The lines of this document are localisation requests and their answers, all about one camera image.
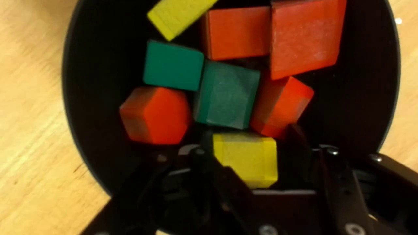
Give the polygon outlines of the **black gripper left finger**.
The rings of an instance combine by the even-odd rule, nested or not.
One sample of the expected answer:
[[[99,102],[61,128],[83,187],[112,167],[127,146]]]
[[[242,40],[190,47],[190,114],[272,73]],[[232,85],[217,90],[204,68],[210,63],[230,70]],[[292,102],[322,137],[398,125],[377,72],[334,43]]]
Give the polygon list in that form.
[[[198,187],[204,214],[221,210],[233,218],[245,214],[245,183],[229,166],[224,166],[215,155],[212,130],[200,134],[200,144],[193,151],[194,171],[199,179]]]

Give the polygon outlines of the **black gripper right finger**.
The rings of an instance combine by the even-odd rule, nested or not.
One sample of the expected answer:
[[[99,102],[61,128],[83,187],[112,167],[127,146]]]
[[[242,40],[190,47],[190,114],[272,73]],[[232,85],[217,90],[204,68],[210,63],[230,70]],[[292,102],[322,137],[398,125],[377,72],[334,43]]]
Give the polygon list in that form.
[[[332,145],[313,146],[304,129],[293,124],[287,129],[293,183],[313,189],[313,208],[331,218],[349,215],[349,164]]]

